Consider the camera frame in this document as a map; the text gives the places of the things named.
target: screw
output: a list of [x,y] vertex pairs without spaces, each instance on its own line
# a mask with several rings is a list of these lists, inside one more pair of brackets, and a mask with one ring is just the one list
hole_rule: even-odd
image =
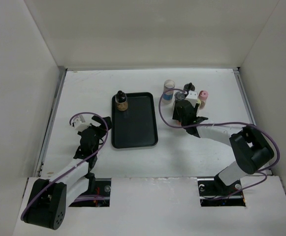
[[205,191],[204,187],[205,187],[204,184],[200,184],[200,185],[198,186],[198,189],[200,190],[200,192],[204,192],[204,191]]
[[106,185],[105,187],[104,187],[104,191],[105,192],[110,192],[111,191],[111,186],[110,185]]
[[237,184],[235,185],[235,189],[240,190],[240,189],[242,189],[242,186],[241,186],[239,183],[237,183]]

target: black container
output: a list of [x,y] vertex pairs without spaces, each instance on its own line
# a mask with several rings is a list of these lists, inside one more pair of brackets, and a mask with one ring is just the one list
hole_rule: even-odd
[[112,138],[115,148],[150,147],[158,142],[154,98],[149,92],[127,93],[128,109],[120,112],[112,98]]

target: white panel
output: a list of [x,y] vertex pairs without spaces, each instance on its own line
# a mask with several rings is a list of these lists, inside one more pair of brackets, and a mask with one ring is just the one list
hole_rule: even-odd
[[0,0],[0,236],[14,229],[58,73],[23,0]]
[[286,187],[286,0],[281,0],[241,67],[257,124],[278,142]]
[[[182,89],[192,82],[198,91],[209,92],[207,104],[199,116],[214,122],[249,122],[238,85],[231,69],[150,69],[68,72],[61,93],[42,176],[57,173],[71,162],[80,136],[69,126],[78,112],[111,115],[111,99],[120,89],[125,92],[148,91],[154,96],[159,141],[154,147],[115,149],[111,134],[98,154],[93,169],[96,177],[181,177],[215,176],[235,159],[231,147],[209,139],[199,139],[183,129],[164,124],[158,112],[163,83],[167,79]],[[172,120],[172,103],[162,106],[168,122]],[[84,115],[91,122],[90,115]]]
[[25,0],[58,65],[240,66],[278,0]]
[[[262,178],[245,177],[242,184]],[[246,207],[201,207],[192,177],[113,178],[111,187],[110,207],[69,207],[56,231],[26,224],[19,215],[14,236],[286,236],[286,197],[278,177],[245,190]]]

